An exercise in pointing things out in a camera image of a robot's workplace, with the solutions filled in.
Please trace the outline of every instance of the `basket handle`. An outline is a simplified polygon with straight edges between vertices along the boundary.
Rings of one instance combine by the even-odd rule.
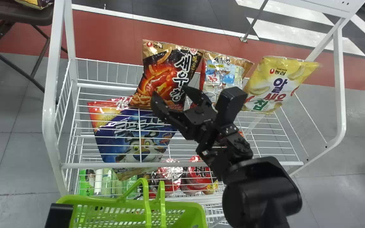
[[[116,199],[116,202],[126,202],[126,197],[130,195],[136,188],[143,185],[143,206],[146,214],[146,228],[152,227],[152,211],[149,205],[149,184],[145,178],[139,178],[122,196]]]
[[[153,203],[160,204],[160,216],[161,216],[160,227],[166,228],[166,224],[165,224],[165,186],[164,186],[164,181],[162,181],[162,180],[158,184],[157,195],[156,195],[156,198],[153,200]]]
[[[122,201],[126,202],[126,198],[140,185],[143,185],[143,201],[145,204],[149,203],[149,184],[147,182],[147,179],[145,178],[139,178],[127,191],[126,193],[123,193],[122,196],[118,197],[116,199],[116,202]]]

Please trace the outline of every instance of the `green plastic basket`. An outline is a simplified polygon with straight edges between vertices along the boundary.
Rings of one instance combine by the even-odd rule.
[[[143,185],[143,200],[126,199],[139,185]],[[147,180],[140,178],[116,199],[66,195],[57,203],[74,205],[70,228],[205,228],[204,209],[193,202],[166,202],[164,182],[157,196],[149,200]]]

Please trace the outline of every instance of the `shrimp cracker bag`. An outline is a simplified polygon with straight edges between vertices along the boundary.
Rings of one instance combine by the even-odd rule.
[[[243,87],[243,78],[252,66],[247,59],[207,51],[202,61],[200,90],[216,103],[223,89]]]
[[[243,88],[248,94],[244,111],[273,112],[319,67],[317,62],[265,56]]]
[[[172,43],[143,40],[143,77],[130,106],[150,108],[156,91],[173,109],[184,109],[187,85],[197,70],[204,51]]]

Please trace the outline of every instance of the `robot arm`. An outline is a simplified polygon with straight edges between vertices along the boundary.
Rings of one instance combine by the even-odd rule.
[[[238,228],[289,228],[286,216],[302,207],[298,187],[275,157],[253,158],[249,143],[234,124],[247,94],[238,87],[227,88],[214,110],[202,91],[186,85],[182,88],[195,107],[171,110],[154,92],[152,111],[178,128],[185,139],[198,143],[197,154],[226,185],[222,205],[229,224]],[[224,146],[213,148],[221,140]]]

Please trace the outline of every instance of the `snack bag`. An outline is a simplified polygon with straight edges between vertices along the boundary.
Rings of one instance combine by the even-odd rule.
[[[181,87],[191,81],[203,53],[172,43],[143,40],[143,77],[130,106],[149,109],[156,91],[170,108],[184,109]]]
[[[27,7],[34,9],[44,9],[54,3],[54,0],[15,0],[16,2],[23,4]]]
[[[317,62],[265,56],[243,88],[248,94],[244,111],[273,112],[319,66]]]
[[[168,158],[162,162],[177,162],[173,158]],[[182,167],[158,167],[156,172],[152,173],[150,188],[154,194],[157,194],[160,181],[164,181],[165,196],[168,197],[180,188],[181,176],[184,169]]]
[[[148,110],[130,109],[132,97],[87,103],[95,140],[104,162],[159,162],[177,129],[152,117]],[[114,168],[124,181],[154,168]]]
[[[243,88],[243,78],[253,63],[242,58],[205,52],[202,61],[200,90],[215,104],[225,88]]]

